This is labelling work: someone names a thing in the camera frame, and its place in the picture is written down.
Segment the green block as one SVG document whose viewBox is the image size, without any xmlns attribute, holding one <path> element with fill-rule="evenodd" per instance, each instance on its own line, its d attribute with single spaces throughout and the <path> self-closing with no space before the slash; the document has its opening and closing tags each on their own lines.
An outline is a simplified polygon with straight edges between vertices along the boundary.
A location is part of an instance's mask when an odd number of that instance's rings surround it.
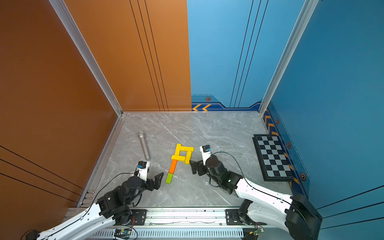
<svg viewBox="0 0 384 240">
<path fill-rule="evenodd" d="M 168 173 L 167 178 L 166 178 L 166 184 L 170 184 L 172 182 L 172 179 L 173 179 L 173 174 Z"/>
</svg>

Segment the orange block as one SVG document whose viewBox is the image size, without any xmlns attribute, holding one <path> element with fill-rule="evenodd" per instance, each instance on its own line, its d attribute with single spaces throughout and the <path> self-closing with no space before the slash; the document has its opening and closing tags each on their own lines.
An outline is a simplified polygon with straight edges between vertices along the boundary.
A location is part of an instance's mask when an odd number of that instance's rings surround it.
<svg viewBox="0 0 384 240">
<path fill-rule="evenodd" d="M 170 174 L 174 174 L 178 160 L 172 160 L 171 167 L 169 169 Z"/>
</svg>

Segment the yellow block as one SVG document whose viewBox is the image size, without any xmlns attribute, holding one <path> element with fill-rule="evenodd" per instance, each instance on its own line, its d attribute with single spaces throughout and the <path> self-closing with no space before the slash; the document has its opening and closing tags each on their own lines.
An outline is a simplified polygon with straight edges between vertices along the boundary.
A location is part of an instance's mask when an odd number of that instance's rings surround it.
<svg viewBox="0 0 384 240">
<path fill-rule="evenodd" d="M 185 156 L 172 155 L 171 159 L 172 159 L 173 161 L 181 161 L 181 162 L 185 162 L 186 157 L 185 157 Z"/>
<path fill-rule="evenodd" d="M 182 144 L 177 144 L 176 150 L 175 150 L 175 156 L 179 156 L 180 155 L 181 146 L 182 146 Z"/>
<path fill-rule="evenodd" d="M 183 152 L 193 152 L 194 151 L 194 147 L 181 146 L 180 150 L 183 151 Z"/>
<path fill-rule="evenodd" d="M 192 151 L 187 151 L 186 159 L 185 159 L 185 164 L 186 165 L 190 164 L 191 158 L 192 158 Z"/>
</svg>

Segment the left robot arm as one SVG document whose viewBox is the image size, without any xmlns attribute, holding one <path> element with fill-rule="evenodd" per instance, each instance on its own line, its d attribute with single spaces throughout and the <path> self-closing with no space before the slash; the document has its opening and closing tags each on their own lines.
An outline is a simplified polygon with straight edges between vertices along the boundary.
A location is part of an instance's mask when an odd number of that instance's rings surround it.
<svg viewBox="0 0 384 240">
<path fill-rule="evenodd" d="M 130 205 L 148 190 L 158 190 L 164 173 L 154 179 L 131 176 L 120 186 L 105 193 L 86 210 L 49 230 L 30 230 L 22 240 L 85 240 L 94 233 L 115 224 L 123 225 L 132 218 Z"/>
</svg>

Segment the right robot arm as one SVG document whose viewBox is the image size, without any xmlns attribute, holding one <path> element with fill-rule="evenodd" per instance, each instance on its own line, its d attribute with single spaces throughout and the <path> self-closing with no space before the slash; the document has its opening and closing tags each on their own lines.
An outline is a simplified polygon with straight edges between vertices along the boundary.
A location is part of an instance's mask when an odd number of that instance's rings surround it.
<svg viewBox="0 0 384 240">
<path fill-rule="evenodd" d="M 227 170 L 215 155 L 190 164 L 193 174 L 208 175 L 216 187 L 243 199 L 238 210 L 243 224 L 261 222 L 288 232 L 295 240 L 318 239 L 323 218 L 304 195 L 281 194 L 254 184 Z"/>
</svg>

